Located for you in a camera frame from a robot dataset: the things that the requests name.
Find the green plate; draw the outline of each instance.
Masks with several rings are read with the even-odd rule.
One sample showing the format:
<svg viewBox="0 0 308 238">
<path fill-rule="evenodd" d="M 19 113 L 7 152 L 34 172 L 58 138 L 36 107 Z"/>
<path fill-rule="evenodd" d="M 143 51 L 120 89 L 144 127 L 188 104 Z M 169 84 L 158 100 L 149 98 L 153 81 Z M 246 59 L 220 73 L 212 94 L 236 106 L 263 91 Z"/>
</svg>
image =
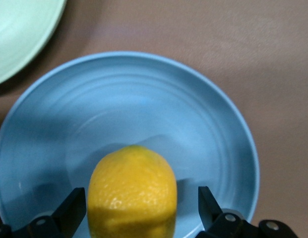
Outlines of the green plate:
<svg viewBox="0 0 308 238">
<path fill-rule="evenodd" d="M 24 68 L 53 34 L 66 0 L 0 0 L 0 83 Z"/>
</svg>

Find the plate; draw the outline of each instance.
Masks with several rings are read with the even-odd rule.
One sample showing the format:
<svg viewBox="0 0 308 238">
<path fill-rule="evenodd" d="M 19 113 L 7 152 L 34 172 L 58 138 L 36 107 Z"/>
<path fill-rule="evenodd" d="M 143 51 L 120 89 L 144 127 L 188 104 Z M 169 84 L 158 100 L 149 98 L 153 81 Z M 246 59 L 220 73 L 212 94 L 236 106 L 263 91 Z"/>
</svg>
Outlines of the plate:
<svg viewBox="0 0 308 238">
<path fill-rule="evenodd" d="M 53 34 L 66 0 L 0 0 L 0 83 L 29 63 Z"/>
<path fill-rule="evenodd" d="M 17 100 L 0 129 L 1 218 L 18 229 L 52 213 L 73 188 L 87 191 L 103 156 L 131 144 L 158 152 L 175 172 L 174 237 L 203 229 L 198 186 L 251 220 L 259 165 L 236 106 L 195 70 L 138 52 L 75 59 Z M 86 218 L 75 237 L 89 237 Z"/>
</svg>

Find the brown tablecloth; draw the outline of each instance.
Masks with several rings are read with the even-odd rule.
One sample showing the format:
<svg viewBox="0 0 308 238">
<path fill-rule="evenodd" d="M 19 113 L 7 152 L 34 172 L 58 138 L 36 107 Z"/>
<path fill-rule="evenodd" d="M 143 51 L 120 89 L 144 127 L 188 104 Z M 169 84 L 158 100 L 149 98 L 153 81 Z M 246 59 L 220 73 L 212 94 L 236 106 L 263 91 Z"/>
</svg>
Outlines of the brown tablecloth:
<svg viewBox="0 0 308 238">
<path fill-rule="evenodd" d="M 280 220 L 308 238 L 308 0 L 69 0 L 43 51 L 0 85 L 0 126 L 46 72 L 118 50 L 178 60 L 217 84 L 257 146 L 252 223 Z"/>
</svg>

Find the lemon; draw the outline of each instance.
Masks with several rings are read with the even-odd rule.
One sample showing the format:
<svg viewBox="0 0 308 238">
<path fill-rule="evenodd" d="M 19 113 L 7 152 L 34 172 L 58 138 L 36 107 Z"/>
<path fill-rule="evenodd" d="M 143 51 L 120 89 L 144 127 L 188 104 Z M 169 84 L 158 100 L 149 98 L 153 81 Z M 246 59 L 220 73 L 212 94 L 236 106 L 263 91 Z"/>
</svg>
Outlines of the lemon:
<svg viewBox="0 0 308 238">
<path fill-rule="evenodd" d="M 92 238 L 172 238 L 177 185 L 167 161 L 131 145 L 105 156 L 88 189 Z"/>
</svg>

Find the yellow fruit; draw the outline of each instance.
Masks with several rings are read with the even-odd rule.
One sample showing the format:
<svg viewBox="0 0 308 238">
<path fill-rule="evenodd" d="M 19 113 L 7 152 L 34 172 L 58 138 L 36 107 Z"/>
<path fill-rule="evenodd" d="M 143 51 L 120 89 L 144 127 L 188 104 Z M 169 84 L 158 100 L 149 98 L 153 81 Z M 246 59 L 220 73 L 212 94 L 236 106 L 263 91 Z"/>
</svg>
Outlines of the yellow fruit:
<svg viewBox="0 0 308 238">
<path fill-rule="evenodd" d="M 92 238 L 172 238 L 177 185 L 167 161 L 131 145 L 105 156 L 88 190 Z"/>
</svg>

